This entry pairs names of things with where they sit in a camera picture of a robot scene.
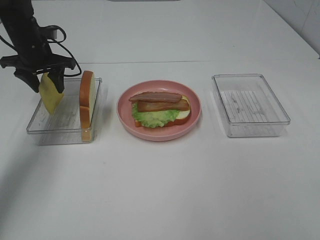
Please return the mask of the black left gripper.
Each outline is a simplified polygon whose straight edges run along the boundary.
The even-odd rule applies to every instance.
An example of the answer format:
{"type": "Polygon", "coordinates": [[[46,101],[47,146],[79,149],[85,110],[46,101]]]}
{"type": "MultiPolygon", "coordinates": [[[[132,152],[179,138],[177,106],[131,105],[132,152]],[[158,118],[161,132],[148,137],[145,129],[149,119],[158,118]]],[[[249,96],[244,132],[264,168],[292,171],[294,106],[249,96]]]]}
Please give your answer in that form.
{"type": "Polygon", "coordinates": [[[52,52],[50,44],[61,44],[67,38],[66,32],[58,26],[57,38],[46,39],[40,33],[35,17],[1,17],[2,24],[12,42],[7,46],[16,51],[16,55],[3,56],[2,68],[15,67],[14,76],[25,82],[35,93],[39,93],[39,73],[49,70],[48,78],[53,82],[57,92],[62,94],[65,68],[75,68],[75,58],[52,52]]]}

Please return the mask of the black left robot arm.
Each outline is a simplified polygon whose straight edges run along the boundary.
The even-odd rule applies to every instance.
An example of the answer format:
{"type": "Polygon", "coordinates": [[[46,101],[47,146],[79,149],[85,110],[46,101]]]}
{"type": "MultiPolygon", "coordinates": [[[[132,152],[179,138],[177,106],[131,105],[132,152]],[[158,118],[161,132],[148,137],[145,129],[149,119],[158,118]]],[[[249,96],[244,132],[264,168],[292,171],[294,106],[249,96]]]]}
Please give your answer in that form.
{"type": "Polygon", "coordinates": [[[25,82],[33,91],[39,92],[39,74],[47,73],[58,93],[64,87],[65,69],[74,69],[77,61],[52,52],[50,44],[58,44],[57,31],[65,31],[57,25],[39,26],[34,17],[30,0],[2,0],[0,20],[11,40],[4,43],[16,54],[0,59],[2,68],[14,67],[14,76],[25,82]]]}

